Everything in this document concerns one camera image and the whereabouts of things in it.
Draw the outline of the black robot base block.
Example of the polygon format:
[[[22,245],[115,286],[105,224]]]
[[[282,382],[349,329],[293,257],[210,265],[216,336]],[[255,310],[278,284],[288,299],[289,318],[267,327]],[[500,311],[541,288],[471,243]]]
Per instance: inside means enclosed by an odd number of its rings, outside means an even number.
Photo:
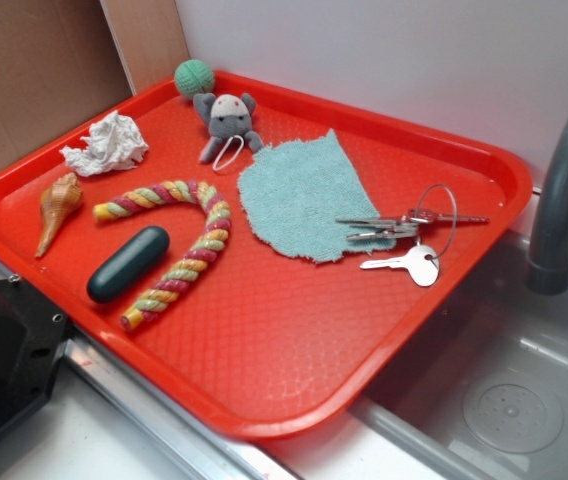
[[[28,281],[0,280],[0,437],[50,399],[68,315]]]

